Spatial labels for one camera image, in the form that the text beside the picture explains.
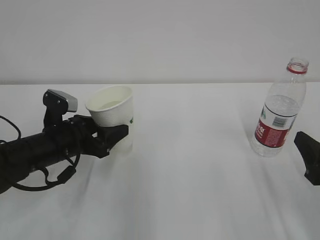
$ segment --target water bottle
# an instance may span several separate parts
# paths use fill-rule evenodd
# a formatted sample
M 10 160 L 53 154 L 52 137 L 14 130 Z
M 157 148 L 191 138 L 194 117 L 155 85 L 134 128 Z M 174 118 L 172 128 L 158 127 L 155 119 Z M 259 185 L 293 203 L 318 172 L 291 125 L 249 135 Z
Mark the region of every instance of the water bottle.
M 274 157 L 281 151 L 306 95 L 308 65 L 305 59 L 291 58 L 286 76 L 272 84 L 250 143 L 257 154 Z

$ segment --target red bottle label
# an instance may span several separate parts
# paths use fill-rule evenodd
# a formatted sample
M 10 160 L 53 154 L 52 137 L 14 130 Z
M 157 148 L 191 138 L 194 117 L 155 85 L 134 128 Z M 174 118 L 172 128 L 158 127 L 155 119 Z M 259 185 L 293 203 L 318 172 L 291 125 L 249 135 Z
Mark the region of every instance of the red bottle label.
M 281 147 L 286 141 L 286 137 L 295 122 L 296 116 L 276 114 L 264 105 L 254 132 L 255 138 L 269 148 Z

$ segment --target water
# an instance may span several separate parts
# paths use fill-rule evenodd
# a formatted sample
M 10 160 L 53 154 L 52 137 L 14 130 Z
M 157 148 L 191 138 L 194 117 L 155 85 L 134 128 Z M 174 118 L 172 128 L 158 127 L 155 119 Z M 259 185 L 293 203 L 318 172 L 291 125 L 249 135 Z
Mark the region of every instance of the water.
M 108 109 L 108 108 L 111 108 L 117 104 L 121 103 L 121 101 L 110 101 L 110 102 L 107 102 L 106 104 L 102 105 L 99 110 L 103 110 L 103 109 Z
M 283 95 L 273 95 L 269 96 L 266 101 L 265 105 L 274 113 L 282 115 L 282 116 L 293 116 L 298 114 L 300 110 L 299 104 L 290 97 L 283 96 Z M 262 145 L 256 137 L 253 135 L 251 140 L 251 147 L 252 149 L 259 155 L 264 157 L 274 157 L 277 155 L 283 146 L 272 148 Z

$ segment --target white tablecloth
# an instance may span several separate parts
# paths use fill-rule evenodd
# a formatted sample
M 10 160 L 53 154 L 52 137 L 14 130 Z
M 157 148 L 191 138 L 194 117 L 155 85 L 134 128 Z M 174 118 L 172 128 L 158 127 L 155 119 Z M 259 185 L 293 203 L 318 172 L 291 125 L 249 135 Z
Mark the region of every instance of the white tablecloth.
M 84 102 L 103 85 L 3 85 L 0 115 L 23 136 L 39 133 L 47 89 Z M 250 148 L 269 83 L 138 84 L 134 146 L 128 156 L 82 156 L 75 176 L 44 192 L 0 195 L 3 240 L 317 240 L 320 187 L 305 177 L 293 139 L 320 141 L 320 83 L 283 151 L 263 158 Z M 0 139 L 16 137 L 0 122 Z M 67 164 L 49 168 L 56 176 Z M 40 186 L 41 172 L 23 184 Z

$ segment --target white paper cup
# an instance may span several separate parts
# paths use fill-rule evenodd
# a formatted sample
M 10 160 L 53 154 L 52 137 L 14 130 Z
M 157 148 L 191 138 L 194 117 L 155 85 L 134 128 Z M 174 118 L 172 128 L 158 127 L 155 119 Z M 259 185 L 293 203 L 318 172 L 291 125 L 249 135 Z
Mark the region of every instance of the white paper cup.
M 85 104 L 94 122 L 101 127 L 128 125 L 129 134 L 111 152 L 128 153 L 133 145 L 133 91 L 128 86 L 109 86 L 94 93 Z

